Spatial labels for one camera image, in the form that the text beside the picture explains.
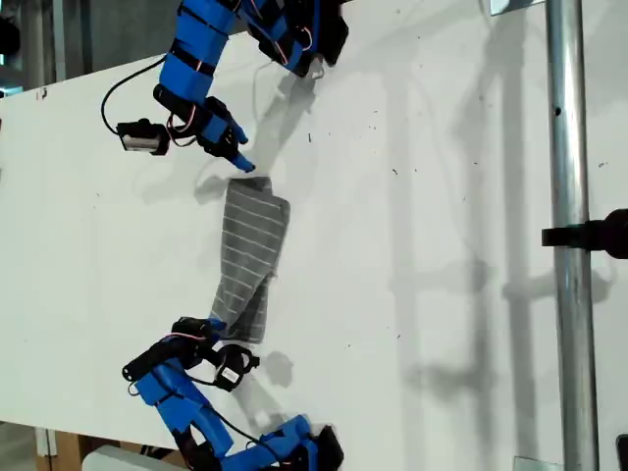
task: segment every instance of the metal pole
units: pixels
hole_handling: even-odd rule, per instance
[[[548,0],[553,225],[589,220],[581,0]],[[554,250],[565,471],[598,471],[591,259]]]

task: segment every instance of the robotic arm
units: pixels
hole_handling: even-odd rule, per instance
[[[116,134],[126,150],[164,155],[170,140],[179,146],[197,141],[244,172],[251,164],[238,150],[248,139],[227,106],[207,93],[229,33],[240,16],[259,50],[299,77],[305,77],[316,56],[330,65],[338,60],[348,36],[340,14],[342,0],[183,0],[178,8],[177,35],[166,55],[153,95],[171,112],[165,126],[148,120],[120,123]],[[177,116],[183,125],[175,127]],[[178,139],[191,137],[186,144]]]
[[[242,377],[259,365],[259,358],[236,344],[217,348],[226,325],[220,321],[181,318],[172,333],[123,368],[123,376],[135,384],[144,402],[155,406],[173,434],[188,467],[198,471],[259,471],[280,468],[291,471],[336,471],[343,453],[331,427],[318,437],[307,419],[296,416],[276,432],[259,440],[234,427],[217,412],[193,382],[232,391]],[[185,370],[207,360],[216,367],[212,383],[191,378]],[[227,456],[234,442],[225,425],[245,435],[254,446]],[[195,428],[206,442],[198,444]]]

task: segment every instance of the striped towel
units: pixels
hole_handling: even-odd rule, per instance
[[[231,180],[223,218],[221,281],[211,317],[227,323],[226,338],[264,338],[268,284],[289,220],[289,203],[273,195],[267,178]]]

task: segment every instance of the white table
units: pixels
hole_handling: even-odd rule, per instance
[[[313,93],[232,39],[212,93],[291,203],[263,368],[207,392],[254,433],[336,426],[344,469],[504,470],[561,461],[545,10],[359,0]],[[592,215],[626,204],[626,2],[585,5]],[[126,153],[100,123],[150,60],[0,101],[0,420],[173,445],[121,368],[209,313],[225,183],[199,147]],[[164,121],[157,71],[112,123]],[[628,265],[595,255],[602,469],[628,431]],[[208,375],[209,368],[198,374]]]

